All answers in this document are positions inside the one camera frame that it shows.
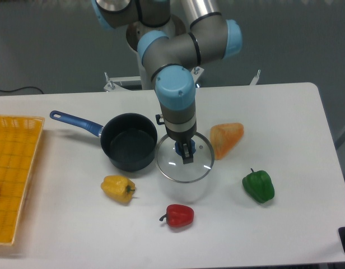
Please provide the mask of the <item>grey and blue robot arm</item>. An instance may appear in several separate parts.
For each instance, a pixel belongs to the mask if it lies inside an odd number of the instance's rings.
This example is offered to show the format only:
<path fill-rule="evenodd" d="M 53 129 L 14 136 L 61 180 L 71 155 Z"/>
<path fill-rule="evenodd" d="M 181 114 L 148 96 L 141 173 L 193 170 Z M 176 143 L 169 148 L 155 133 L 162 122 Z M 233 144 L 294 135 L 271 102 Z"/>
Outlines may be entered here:
<path fill-rule="evenodd" d="M 239 25 L 223 18 L 216 1 L 182 1 L 189 31 L 173 34 L 169 1 L 93 1 L 100 22 L 117 28 L 138 24 L 137 54 L 159 100 L 167 135 L 183 163 L 193 162 L 197 130 L 195 83 L 191 69 L 237 54 Z"/>

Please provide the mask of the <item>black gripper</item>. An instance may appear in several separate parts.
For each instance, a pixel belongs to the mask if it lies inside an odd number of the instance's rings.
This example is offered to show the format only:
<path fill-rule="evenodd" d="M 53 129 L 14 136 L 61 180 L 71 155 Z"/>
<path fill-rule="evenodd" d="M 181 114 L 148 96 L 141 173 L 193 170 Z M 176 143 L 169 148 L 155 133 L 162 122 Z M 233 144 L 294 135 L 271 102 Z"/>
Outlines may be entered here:
<path fill-rule="evenodd" d="M 179 151 L 183 158 L 183 164 L 190 164 L 194 158 L 194 141 L 192 137 L 197 131 L 196 127 L 192 127 L 184 132 L 175 132 L 166 127 L 167 135 L 174 141 L 179 143 Z"/>

